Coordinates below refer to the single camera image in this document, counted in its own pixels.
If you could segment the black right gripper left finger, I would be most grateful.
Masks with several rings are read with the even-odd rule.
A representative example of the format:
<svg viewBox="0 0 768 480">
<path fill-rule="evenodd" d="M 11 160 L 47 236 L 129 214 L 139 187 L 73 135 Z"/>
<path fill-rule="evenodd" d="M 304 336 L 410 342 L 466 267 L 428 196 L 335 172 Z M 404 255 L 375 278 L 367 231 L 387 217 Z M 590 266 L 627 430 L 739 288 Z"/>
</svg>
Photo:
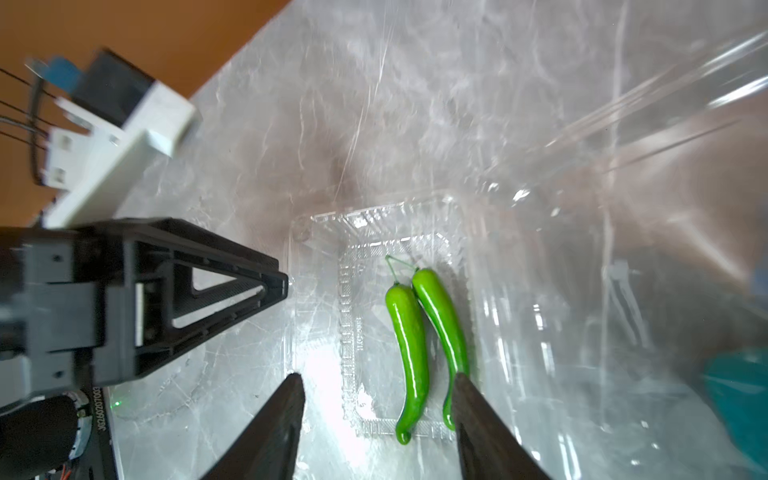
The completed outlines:
<svg viewBox="0 0 768 480">
<path fill-rule="evenodd" d="M 206 479 L 291 479 L 305 406 L 302 377 L 289 374 Z"/>
</svg>

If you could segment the clear plastic pepper container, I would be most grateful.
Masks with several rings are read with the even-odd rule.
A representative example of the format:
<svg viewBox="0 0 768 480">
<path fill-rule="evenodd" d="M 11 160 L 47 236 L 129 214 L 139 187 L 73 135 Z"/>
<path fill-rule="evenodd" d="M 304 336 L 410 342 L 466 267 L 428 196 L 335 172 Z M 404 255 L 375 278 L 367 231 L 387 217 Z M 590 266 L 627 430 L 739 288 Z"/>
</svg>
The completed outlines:
<svg viewBox="0 0 768 480">
<path fill-rule="evenodd" d="M 448 365 L 418 299 L 430 391 L 410 443 L 395 436 L 391 255 L 411 288 L 417 268 L 439 275 L 467 376 L 548 479 L 753 479 L 703 374 L 767 350 L 767 29 L 468 189 L 309 208 L 289 246 L 290 352 L 308 392 L 299 477 L 462 477 Z"/>
</svg>

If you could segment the small green pepper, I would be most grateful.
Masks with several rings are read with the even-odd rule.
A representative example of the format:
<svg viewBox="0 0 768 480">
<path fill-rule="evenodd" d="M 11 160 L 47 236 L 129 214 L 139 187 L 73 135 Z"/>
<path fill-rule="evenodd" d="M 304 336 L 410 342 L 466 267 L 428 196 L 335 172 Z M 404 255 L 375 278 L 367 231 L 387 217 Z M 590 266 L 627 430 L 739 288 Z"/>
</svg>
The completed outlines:
<svg viewBox="0 0 768 480">
<path fill-rule="evenodd" d="M 412 430 L 422 418 L 430 391 L 428 348 L 422 311 L 412 288 L 401 283 L 391 261 L 385 256 L 394 283 L 385 294 L 385 306 L 397 339 L 405 378 L 405 399 L 395 426 L 401 445 L 408 445 Z"/>
<path fill-rule="evenodd" d="M 456 375 L 470 374 L 469 351 L 454 302 L 439 275 L 429 268 L 417 268 L 412 277 L 415 291 L 423 310 L 436 331 L 449 372 L 449 384 L 443 402 L 442 416 L 446 427 L 454 431 L 453 398 Z"/>
</svg>

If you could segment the teal plastic mesh basket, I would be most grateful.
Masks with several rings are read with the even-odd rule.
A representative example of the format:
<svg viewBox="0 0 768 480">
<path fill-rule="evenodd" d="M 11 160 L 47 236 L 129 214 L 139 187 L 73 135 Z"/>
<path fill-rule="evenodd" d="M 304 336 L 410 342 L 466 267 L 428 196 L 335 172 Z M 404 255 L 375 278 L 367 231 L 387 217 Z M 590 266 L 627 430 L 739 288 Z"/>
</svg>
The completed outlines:
<svg viewBox="0 0 768 480">
<path fill-rule="evenodd" d="M 714 357 L 703 374 L 705 389 L 734 446 L 750 462 L 753 479 L 767 477 L 767 350 L 746 349 Z"/>
</svg>

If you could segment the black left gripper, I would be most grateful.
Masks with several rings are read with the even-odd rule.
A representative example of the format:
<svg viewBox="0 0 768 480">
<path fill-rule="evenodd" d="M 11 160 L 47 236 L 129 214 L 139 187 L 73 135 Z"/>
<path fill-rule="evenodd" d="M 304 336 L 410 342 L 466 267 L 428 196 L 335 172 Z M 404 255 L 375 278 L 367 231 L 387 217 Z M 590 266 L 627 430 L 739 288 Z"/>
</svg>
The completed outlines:
<svg viewBox="0 0 768 480">
<path fill-rule="evenodd" d="M 186 220 L 4 227 L 1 411 L 143 378 L 287 296 L 277 259 Z"/>
</svg>

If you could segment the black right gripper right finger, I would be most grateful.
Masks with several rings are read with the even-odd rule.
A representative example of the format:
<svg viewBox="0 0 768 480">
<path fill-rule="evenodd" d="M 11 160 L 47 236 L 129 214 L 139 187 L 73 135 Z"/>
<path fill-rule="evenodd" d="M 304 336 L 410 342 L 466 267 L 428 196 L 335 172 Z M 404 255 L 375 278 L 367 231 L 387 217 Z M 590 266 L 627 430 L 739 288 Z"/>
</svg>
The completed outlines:
<svg viewBox="0 0 768 480">
<path fill-rule="evenodd" d="M 463 479 L 548 479 L 464 373 L 457 373 L 451 414 Z"/>
</svg>

